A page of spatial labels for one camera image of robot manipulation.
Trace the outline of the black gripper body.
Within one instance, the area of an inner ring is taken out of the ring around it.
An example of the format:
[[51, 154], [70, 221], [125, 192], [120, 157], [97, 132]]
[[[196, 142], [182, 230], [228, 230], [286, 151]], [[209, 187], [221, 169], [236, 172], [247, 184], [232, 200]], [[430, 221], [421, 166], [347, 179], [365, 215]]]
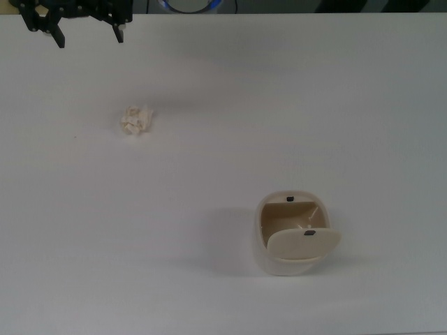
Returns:
[[114, 14], [132, 16], [133, 1], [24, 1], [40, 10], [57, 9], [66, 13], [66, 17], [85, 16], [87, 14], [112, 17]]

